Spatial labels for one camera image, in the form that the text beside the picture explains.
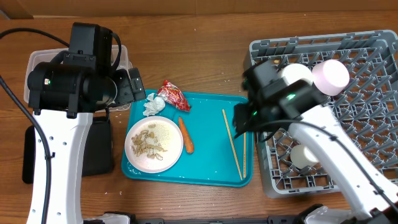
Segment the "white tissue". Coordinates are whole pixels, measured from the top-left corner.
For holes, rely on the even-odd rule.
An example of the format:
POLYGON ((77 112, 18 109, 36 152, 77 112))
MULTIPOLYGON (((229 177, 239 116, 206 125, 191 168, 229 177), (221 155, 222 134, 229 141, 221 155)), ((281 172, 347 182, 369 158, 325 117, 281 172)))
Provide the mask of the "white tissue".
POLYGON ((155 93, 151 93, 147 97, 148 102, 144 103, 144 116, 153 116, 160 113, 165 108, 165 101, 159 96, 155 96, 155 93))

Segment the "red snack wrapper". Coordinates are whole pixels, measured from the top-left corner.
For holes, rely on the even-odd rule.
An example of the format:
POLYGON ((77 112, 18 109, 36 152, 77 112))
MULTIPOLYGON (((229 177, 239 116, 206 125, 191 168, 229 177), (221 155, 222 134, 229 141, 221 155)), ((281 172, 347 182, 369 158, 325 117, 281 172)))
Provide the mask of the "red snack wrapper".
POLYGON ((163 85, 157 91, 157 96, 178 110, 189 112, 191 109, 182 91, 168 80, 164 80, 163 85))

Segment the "wooden chopstick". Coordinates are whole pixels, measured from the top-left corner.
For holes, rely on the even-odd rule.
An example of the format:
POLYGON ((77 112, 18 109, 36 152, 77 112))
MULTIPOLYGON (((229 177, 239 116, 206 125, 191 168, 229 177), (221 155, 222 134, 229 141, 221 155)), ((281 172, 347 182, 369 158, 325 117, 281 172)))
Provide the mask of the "wooden chopstick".
POLYGON ((243 178, 246 178, 246 133, 243 134, 243 178))
POLYGON ((239 161, 238 161, 238 158, 237 158, 237 154, 236 154, 233 138, 232 138, 232 135, 231 135, 231 130, 230 130, 230 127, 229 127, 227 116, 226 116, 226 111, 224 109, 222 109, 222 114, 223 114, 223 117, 224 117, 224 122, 225 122, 226 130, 227 130, 227 133, 228 133, 228 137, 229 137, 230 145, 231 145, 231 148, 232 148, 232 152, 233 152, 234 160, 235 160, 235 163, 236 163, 236 167, 237 167, 237 170, 238 170, 239 178, 240 178, 240 180, 243 180, 243 176, 242 176, 240 165, 239 165, 239 161))

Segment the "pink plate with food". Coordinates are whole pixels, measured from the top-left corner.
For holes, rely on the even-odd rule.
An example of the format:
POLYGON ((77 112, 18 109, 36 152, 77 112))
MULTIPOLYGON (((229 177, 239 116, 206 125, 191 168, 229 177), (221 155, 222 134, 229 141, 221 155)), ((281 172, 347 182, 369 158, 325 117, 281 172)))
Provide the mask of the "pink plate with food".
POLYGON ((124 150, 129 163, 141 172, 159 173, 177 163, 183 151, 183 136, 170 119, 150 116, 132 125, 124 150))

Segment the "white bowl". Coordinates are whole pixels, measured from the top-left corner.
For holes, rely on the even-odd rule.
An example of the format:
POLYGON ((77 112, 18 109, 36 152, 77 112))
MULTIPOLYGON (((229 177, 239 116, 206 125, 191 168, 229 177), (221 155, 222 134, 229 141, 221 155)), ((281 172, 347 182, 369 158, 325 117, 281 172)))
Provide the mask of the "white bowl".
POLYGON ((314 79, 312 71, 308 67, 299 63, 287 65, 278 73, 278 77, 282 78, 288 85, 299 80, 304 80, 309 85, 312 85, 314 79))

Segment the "orange carrot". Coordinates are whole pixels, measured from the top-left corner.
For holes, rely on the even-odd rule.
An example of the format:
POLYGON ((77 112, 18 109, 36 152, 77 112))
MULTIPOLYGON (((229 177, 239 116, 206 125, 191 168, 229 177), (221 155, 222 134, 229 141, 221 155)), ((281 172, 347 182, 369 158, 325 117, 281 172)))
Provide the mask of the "orange carrot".
POLYGON ((193 152, 194 152, 193 141, 192 141, 192 139, 187 131, 187 128, 183 122, 183 119, 181 117, 178 118, 178 125, 179 125, 180 131, 183 136, 183 142, 184 142, 186 152, 188 154, 193 154, 193 152))

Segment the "white cup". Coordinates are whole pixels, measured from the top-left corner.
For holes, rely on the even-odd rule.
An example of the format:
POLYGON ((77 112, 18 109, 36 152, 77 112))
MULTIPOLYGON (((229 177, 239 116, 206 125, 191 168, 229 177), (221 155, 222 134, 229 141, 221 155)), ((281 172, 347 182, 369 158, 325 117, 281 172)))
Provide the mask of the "white cup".
POLYGON ((318 159, 312 154, 308 147, 303 144, 298 144, 291 149, 290 160, 298 169, 318 164, 318 159))

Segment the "pink bowl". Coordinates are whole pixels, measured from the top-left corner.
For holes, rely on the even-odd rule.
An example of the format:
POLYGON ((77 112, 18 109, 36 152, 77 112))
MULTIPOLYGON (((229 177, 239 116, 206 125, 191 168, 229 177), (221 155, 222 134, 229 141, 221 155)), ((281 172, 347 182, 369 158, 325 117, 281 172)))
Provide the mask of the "pink bowl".
POLYGON ((326 60, 314 66, 312 70, 313 83, 325 95, 336 96, 349 83, 349 72, 338 60, 326 60))

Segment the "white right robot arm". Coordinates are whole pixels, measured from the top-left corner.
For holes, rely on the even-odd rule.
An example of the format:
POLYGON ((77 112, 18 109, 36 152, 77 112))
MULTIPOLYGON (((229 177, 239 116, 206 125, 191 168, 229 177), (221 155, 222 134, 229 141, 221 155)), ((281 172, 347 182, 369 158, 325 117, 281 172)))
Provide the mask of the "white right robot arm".
POLYGON ((349 203, 347 210, 315 204, 295 217, 295 223, 396 223, 397 186, 384 177, 344 132, 328 96, 339 94, 349 82, 347 68, 337 60, 314 66, 301 75, 299 64, 279 75, 271 62, 243 73, 248 102, 234 107, 236 135, 286 130, 306 146, 338 185, 349 203))

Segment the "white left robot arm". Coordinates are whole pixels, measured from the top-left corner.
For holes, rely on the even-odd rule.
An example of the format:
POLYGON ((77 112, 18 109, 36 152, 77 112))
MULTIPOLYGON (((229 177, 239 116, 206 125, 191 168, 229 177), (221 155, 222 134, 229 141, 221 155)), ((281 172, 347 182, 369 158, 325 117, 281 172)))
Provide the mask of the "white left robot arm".
POLYGON ((146 97, 141 79, 112 55, 118 40, 108 28, 76 22, 68 50, 29 73, 36 140, 29 223, 83 223, 83 156, 94 114, 146 97))

